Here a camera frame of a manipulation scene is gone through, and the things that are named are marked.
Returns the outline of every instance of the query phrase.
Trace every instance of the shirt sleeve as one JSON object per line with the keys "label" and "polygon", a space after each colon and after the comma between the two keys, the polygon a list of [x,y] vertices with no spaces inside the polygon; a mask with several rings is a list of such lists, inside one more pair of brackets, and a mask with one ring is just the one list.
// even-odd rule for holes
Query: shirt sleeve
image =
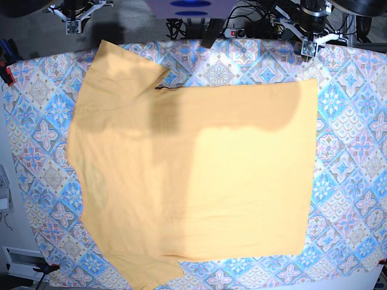
{"label": "shirt sleeve", "polygon": [[169,69],[151,60],[103,40],[83,80],[76,108],[121,108],[145,91],[153,90],[168,72]]}

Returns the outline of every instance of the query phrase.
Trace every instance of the t-shirt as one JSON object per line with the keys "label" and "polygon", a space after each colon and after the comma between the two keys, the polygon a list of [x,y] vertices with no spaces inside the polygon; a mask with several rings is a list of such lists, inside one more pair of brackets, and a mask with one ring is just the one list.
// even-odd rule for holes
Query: t-shirt
{"label": "t-shirt", "polygon": [[158,88],[168,73],[103,41],[80,89],[67,159],[102,254],[135,290],[178,261],[300,254],[317,81]]}

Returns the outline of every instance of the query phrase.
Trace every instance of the blue floral pattern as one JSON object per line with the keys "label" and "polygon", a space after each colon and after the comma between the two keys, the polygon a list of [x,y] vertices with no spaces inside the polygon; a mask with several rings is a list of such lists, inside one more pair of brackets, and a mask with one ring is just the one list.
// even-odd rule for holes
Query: blue floral pattern
{"label": "blue floral pattern", "polygon": [[[254,85],[317,79],[317,151],[305,245],[300,255],[181,262],[185,276],[160,290],[247,290],[335,279],[378,267],[387,256],[387,57],[327,45],[303,62],[297,45],[256,39],[134,43],[124,49],[171,69],[164,85]],[[82,191],[65,158],[67,132],[96,50],[11,66],[0,84],[20,193],[39,249],[61,269],[59,287],[131,289],[80,221]],[[30,88],[50,84],[33,101]]]}

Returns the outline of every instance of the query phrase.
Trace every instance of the gray carpet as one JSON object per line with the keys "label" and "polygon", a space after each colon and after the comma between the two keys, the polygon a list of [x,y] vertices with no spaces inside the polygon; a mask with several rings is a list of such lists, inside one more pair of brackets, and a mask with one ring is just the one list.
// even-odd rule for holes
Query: gray carpet
{"label": "gray carpet", "polygon": [[[238,2],[237,5],[246,5],[243,0]],[[239,9],[234,15],[251,12]],[[258,19],[256,14],[249,17]],[[338,9],[329,16],[334,28],[341,26],[342,19],[343,13]],[[234,19],[229,26],[242,28],[245,21],[243,18]],[[369,38],[373,42],[387,42],[387,18],[375,18],[373,24]],[[24,59],[96,48],[101,39],[130,44],[168,40],[166,34],[166,21],[156,19],[145,0],[114,0],[113,8],[103,7],[92,14],[82,34],[66,35],[64,23],[51,13],[42,13],[42,10],[16,19],[0,16],[0,38],[14,39]]]}

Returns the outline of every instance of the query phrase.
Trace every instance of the blue light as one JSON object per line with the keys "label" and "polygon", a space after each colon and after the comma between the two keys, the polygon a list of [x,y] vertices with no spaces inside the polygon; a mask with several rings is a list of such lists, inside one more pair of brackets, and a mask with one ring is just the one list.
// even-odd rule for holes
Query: blue light
{"label": "blue light", "polygon": [[180,11],[176,12],[176,15],[179,16],[204,16],[207,15],[207,12],[204,11]]}
{"label": "blue light", "polygon": [[171,5],[177,7],[205,7],[211,5],[211,2],[203,0],[179,0],[171,2]]}

